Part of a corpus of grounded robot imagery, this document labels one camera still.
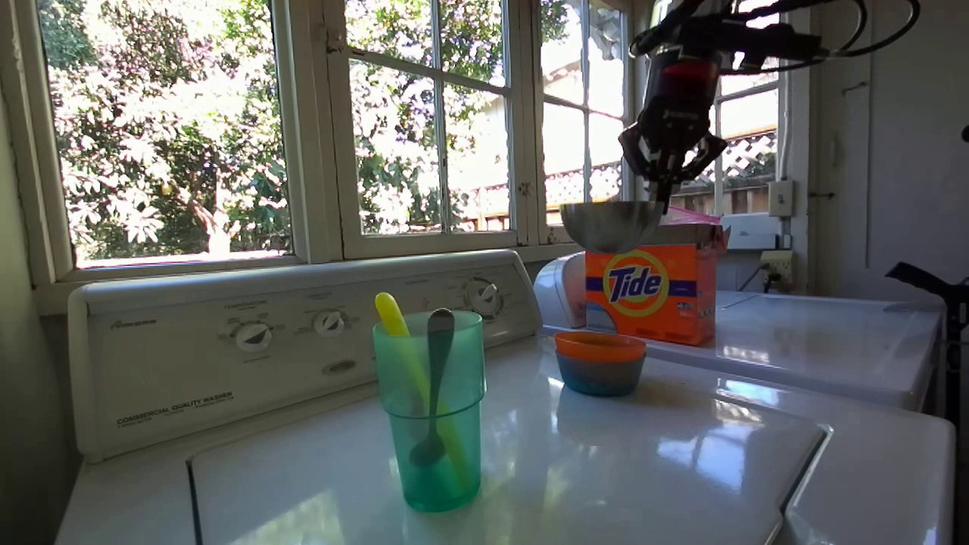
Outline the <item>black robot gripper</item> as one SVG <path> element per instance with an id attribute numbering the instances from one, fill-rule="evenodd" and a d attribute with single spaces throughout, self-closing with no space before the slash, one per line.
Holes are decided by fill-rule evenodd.
<path id="1" fill-rule="evenodd" d="M 647 62 L 639 124 L 623 127 L 618 143 L 626 165 L 650 184 L 650 201 L 660 209 L 670 205 L 670 191 L 697 179 L 727 148 L 721 136 L 710 132 L 716 82 L 717 67 L 712 58 L 660 51 Z M 642 138 L 650 152 L 667 152 L 667 176 L 660 164 L 642 152 Z"/>

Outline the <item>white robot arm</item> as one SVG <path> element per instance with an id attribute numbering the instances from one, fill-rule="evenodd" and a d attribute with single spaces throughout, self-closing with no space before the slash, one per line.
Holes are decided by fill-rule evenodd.
<path id="1" fill-rule="evenodd" d="M 819 0 L 771 0 L 747 11 L 731 4 L 704 11 L 704 0 L 680 0 L 658 25 L 629 38 L 629 55 L 647 60 L 639 119 L 618 136 L 626 165 L 647 182 L 658 209 L 680 184 L 695 182 L 723 148 L 712 132 L 721 76 L 762 72 L 775 58 L 789 71 L 826 58 L 819 35 L 777 21 L 777 11 Z"/>

